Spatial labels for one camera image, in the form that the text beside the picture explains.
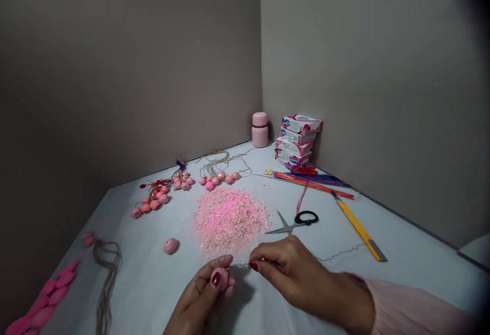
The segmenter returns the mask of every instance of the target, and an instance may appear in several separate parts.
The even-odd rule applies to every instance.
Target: pink shredded paper
[[[194,213],[194,231],[206,256],[243,252],[260,232],[269,230],[265,207],[247,192],[215,188],[199,199]]]

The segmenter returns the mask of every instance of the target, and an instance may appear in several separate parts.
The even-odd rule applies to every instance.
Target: hand
[[[347,274],[325,269],[295,235],[261,243],[249,262],[293,306],[347,331],[371,333],[375,310],[370,292]]]
[[[225,299],[233,295],[236,279],[229,272],[228,287],[220,293],[223,278],[219,273],[211,278],[211,273],[218,267],[227,269],[232,261],[232,255],[221,256],[198,271],[184,289],[163,335],[198,335],[213,330]]]

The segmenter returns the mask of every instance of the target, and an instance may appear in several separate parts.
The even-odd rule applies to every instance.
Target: pink bottle
[[[254,113],[252,116],[252,144],[255,147],[266,147],[268,144],[269,127],[267,126],[267,114]]]

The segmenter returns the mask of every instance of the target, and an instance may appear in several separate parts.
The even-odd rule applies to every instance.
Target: right hand
[[[347,331],[371,333],[375,309],[370,292],[349,275],[324,268],[295,235],[261,243],[249,265],[293,306]]]

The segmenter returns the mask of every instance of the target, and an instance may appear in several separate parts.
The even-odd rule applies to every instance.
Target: gray wall
[[[323,119],[320,167],[460,247],[488,231],[482,30],[465,0],[261,0],[264,111]]]
[[[251,138],[260,0],[0,0],[7,91],[110,185]]]
[[[0,332],[27,313],[107,186],[0,96]]]

